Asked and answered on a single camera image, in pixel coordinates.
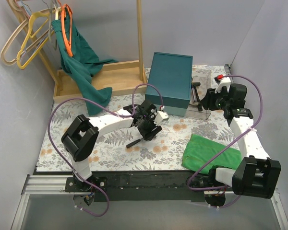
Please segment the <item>black rubber mallet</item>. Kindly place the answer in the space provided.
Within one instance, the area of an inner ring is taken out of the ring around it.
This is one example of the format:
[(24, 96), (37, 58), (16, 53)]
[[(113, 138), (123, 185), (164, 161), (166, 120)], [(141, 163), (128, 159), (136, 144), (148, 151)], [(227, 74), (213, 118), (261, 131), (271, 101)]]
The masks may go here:
[(126, 145), (126, 148), (129, 149), (131, 147), (133, 147), (134, 145), (136, 145), (137, 143), (141, 142), (144, 138), (140, 138), (140, 139), (137, 139), (129, 144)]

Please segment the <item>small claw hammer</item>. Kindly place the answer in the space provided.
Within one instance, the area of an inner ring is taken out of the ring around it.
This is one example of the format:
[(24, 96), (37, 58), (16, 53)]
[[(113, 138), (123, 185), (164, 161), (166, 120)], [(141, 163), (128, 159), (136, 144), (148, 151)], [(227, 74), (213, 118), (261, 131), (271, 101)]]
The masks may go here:
[(192, 89), (192, 95), (193, 95), (193, 100), (195, 105), (198, 105), (197, 101), (196, 101), (196, 96), (195, 96), (195, 92), (197, 91), (196, 87), (199, 87), (201, 85), (200, 82), (193, 82), (191, 89)]

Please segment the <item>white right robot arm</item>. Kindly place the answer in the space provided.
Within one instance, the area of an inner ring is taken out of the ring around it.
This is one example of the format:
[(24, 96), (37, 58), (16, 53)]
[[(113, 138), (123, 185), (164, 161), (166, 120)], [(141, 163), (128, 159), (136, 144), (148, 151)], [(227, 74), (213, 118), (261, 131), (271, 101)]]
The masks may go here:
[(253, 128), (253, 115), (244, 107), (247, 87), (242, 84), (223, 86), (220, 91), (207, 89), (201, 100), (204, 109), (222, 110), (235, 137), (241, 163), (237, 169), (215, 165), (209, 170), (208, 186), (212, 190), (230, 186), (236, 195), (270, 199), (280, 175), (279, 161), (272, 160), (262, 147)]

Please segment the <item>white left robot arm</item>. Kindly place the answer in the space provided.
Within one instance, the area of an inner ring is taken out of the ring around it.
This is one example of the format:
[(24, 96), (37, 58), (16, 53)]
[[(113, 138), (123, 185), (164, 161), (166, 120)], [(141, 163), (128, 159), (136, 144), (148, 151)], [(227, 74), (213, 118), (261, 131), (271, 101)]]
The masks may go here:
[(135, 107), (125, 106), (113, 115), (77, 116), (61, 138), (75, 171), (76, 186), (83, 192), (92, 188), (88, 158), (99, 137), (123, 128), (136, 127), (143, 140), (151, 141), (162, 130), (161, 123), (167, 119), (168, 114), (157, 109), (149, 100)]

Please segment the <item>clear plastic container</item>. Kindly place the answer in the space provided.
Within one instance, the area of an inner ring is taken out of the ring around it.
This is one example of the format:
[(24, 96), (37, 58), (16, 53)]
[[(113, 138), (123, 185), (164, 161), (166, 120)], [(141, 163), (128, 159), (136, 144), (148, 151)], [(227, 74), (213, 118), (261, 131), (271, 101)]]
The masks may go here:
[[(202, 69), (202, 68), (193, 67), (192, 68), (192, 83), (193, 82), (201, 83), (199, 87), (196, 87), (199, 98), (200, 98), (200, 102), (201, 102), (201, 100), (205, 97), (207, 93), (207, 89), (211, 88), (211, 71)], [(203, 111), (198, 110), (197, 105), (195, 105), (194, 103), (192, 90), (191, 90), (191, 99), (189, 102), (189, 106), (187, 108), (186, 116), (207, 120), (211, 114), (211, 111), (205, 110), (203, 105), (202, 105), (202, 108), (203, 108)]]

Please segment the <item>wooden rack base tray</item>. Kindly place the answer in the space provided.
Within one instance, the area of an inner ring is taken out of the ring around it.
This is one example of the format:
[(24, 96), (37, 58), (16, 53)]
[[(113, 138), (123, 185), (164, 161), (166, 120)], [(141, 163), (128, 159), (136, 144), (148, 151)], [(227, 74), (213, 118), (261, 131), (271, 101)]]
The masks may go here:
[[(62, 89), (55, 85), (53, 99), (56, 103), (82, 96), (76, 83), (68, 74), (63, 70), (58, 70), (57, 74), (61, 79)], [(147, 77), (145, 68), (140, 66), (138, 60), (105, 64), (92, 78), (92, 85), (96, 89), (111, 87), (113, 96), (131, 94), (141, 83), (147, 83)]]

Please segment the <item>teal box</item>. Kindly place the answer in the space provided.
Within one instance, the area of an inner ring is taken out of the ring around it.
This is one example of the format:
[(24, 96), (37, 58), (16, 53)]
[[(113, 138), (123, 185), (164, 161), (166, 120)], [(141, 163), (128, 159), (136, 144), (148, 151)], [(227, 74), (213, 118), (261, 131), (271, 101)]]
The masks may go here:
[(169, 115), (185, 116), (191, 99), (192, 56), (155, 52), (149, 72), (145, 99), (161, 106)]

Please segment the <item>green cloth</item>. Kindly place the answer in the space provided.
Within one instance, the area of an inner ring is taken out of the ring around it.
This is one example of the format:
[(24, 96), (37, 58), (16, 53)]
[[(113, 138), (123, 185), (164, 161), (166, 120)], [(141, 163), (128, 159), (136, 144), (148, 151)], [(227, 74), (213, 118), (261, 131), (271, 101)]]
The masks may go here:
[[(220, 143), (193, 134), (184, 150), (181, 165), (195, 172), (224, 148), (225, 146)], [(240, 151), (229, 148), (203, 168), (200, 173), (207, 175), (213, 166), (224, 166), (235, 170), (241, 160)]]

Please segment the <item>dark green garment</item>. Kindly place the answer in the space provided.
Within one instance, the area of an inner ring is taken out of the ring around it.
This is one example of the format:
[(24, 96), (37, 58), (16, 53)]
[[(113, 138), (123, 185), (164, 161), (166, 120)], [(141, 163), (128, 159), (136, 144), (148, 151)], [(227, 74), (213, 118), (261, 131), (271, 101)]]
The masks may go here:
[(53, 20), (51, 24), (60, 50), (62, 69), (76, 82), (84, 98), (106, 107), (112, 96), (112, 88), (106, 87), (97, 90), (92, 86), (92, 78), (101, 71), (105, 64), (116, 63), (117, 61), (113, 59), (100, 60), (74, 24), (72, 24), (73, 56), (69, 56), (63, 41), (61, 21)]

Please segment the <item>wooden rack pole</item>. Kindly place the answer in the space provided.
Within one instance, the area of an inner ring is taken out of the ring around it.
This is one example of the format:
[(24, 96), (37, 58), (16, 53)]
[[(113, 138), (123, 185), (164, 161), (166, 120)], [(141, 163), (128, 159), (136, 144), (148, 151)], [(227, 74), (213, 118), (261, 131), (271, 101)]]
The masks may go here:
[(136, 1), (137, 6), (137, 30), (138, 30), (138, 49), (139, 49), (139, 72), (140, 80), (144, 79), (144, 68), (143, 68), (143, 41), (142, 41), (142, 1)]

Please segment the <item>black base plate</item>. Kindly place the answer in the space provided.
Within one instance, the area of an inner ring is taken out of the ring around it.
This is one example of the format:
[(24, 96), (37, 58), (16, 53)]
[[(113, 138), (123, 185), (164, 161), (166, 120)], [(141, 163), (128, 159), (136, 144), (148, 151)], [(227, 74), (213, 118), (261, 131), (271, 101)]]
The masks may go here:
[(192, 171), (95, 171), (89, 182), (97, 189), (80, 182), (75, 176), (67, 178), (65, 191), (72, 193), (94, 193), (96, 202), (104, 202), (106, 192), (110, 201), (159, 201), (190, 200), (222, 206), (225, 193), (192, 191), (187, 181)]

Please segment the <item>aluminium frame rail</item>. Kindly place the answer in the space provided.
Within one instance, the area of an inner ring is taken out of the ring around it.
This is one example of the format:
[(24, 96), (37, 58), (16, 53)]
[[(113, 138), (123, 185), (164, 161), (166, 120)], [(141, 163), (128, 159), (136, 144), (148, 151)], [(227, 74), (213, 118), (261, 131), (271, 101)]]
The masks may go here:
[(67, 175), (29, 175), (21, 193), (21, 199), (12, 222), (11, 230), (20, 230), (30, 195), (63, 194)]

